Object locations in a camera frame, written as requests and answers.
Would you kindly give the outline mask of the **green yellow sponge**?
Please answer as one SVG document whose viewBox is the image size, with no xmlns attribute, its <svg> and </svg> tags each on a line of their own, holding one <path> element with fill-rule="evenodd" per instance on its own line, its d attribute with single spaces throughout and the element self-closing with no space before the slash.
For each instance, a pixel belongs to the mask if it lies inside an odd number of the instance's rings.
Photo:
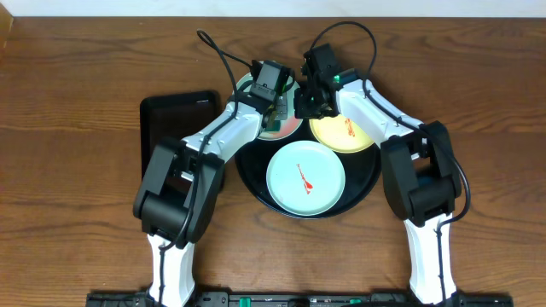
<svg viewBox="0 0 546 307">
<path fill-rule="evenodd" d="M 283 127 L 283 124 L 284 124 L 283 120 L 274 120 L 271 124 L 268 124 L 266 130 L 271 133 L 280 132 Z"/>
</svg>

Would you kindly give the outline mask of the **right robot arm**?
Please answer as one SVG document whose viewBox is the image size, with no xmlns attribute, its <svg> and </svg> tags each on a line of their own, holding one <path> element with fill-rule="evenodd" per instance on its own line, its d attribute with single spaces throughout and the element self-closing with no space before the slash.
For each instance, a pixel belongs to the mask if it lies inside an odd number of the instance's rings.
<svg viewBox="0 0 546 307">
<path fill-rule="evenodd" d="M 379 147 L 384 194 L 408 235 L 410 290 L 422 305 L 448 303 L 456 293 L 450 226 L 462 183 L 447 130 L 397 109 L 367 77 L 344 69 L 328 44 L 308 50 L 304 59 L 306 83 L 295 100 L 297 117 L 342 115 Z"/>
</svg>

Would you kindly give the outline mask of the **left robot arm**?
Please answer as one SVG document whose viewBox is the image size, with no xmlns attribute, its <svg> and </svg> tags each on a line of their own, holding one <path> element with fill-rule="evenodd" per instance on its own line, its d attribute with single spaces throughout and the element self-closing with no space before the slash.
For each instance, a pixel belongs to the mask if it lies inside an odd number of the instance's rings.
<svg viewBox="0 0 546 307">
<path fill-rule="evenodd" d="M 167 137 L 151 154 L 133 205 L 153 252 L 148 306 L 190 301 L 195 244 L 212 219 L 225 165 L 258 138 L 295 84 L 293 69 L 275 61 L 255 61 L 251 76 L 205 128 L 181 140 Z"/>
</svg>

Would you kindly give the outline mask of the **light blue plate top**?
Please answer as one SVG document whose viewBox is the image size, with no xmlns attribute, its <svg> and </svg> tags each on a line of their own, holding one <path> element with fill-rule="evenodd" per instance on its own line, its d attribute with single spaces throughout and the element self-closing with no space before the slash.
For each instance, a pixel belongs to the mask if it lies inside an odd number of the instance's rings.
<svg viewBox="0 0 546 307">
<path fill-rule="evenodd" d="M 263 130 L 258 136 L 262 141 L 277 141 L 292 135 L 302 124 L 302 119 L 297 119 L 294 114 L 294 94 L 299 89 L 299 85 L 295 83 L 293 87 L 283 94 L 281 102 L 284 105 L 277 108 L 280 114 L 276 117 L 279 122 L 278 130 L 267 131 Z"/>
</svg>

